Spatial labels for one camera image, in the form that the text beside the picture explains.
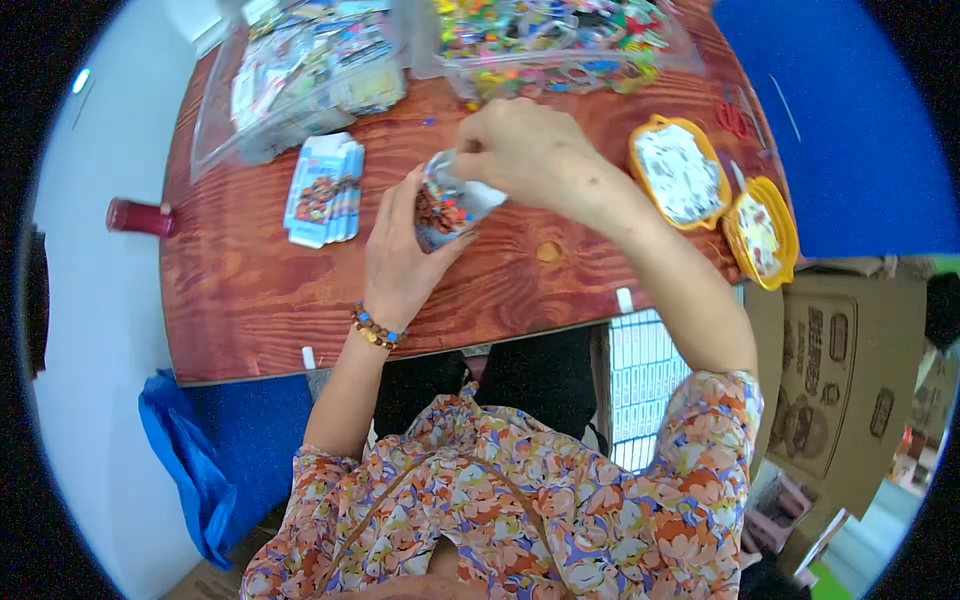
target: woman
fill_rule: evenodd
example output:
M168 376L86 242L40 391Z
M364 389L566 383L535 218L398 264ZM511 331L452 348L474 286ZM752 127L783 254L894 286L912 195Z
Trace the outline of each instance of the woman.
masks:
M250 563L242 597L735 598L762 399L753 332L730 286L568 114L493 102L463 121L457 152L461 179L595 229L628 258L695 371L669 403L659 454L632 475L525 413L477 406L469 383L359 462L390 332L404 331L476 238L420 251L418 168L384 195L363 314L306 425L283 525Z

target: wood knot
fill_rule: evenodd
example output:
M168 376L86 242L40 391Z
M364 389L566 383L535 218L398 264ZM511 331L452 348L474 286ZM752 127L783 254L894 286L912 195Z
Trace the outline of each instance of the wood knot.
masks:
M556 242L543 242L537 246L537 259L540 262L557 262L564 255L564 250Z

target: floral blouse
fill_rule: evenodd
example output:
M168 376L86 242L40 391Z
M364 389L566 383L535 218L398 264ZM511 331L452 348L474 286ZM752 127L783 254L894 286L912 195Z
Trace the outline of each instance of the floral blouse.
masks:
M362 465L304 445L283 525L241 597L423 575L446 536L458 579L494 598L736 598L763 411L748 374L681 384L640 475L516 409L478 406L476 389L437 396Z

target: beaded bracelet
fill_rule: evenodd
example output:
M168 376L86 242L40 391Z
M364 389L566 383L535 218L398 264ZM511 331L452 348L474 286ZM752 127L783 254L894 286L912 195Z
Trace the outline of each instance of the beaded bracelet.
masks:
M403 333L394 333L374 323L370 314L364 308L363 302L357 302L356 308L353 310L352 321L357 331L362 333L369 342L377 346L382 346L387 350L393 350L407 338L406 331Z

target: red cup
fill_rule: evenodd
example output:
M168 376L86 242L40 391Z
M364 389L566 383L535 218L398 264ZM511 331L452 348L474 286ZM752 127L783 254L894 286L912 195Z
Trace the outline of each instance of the red cup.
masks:
M174 216L169 209L114 198L107 208L107 231L135 231L165 238L174 234Z

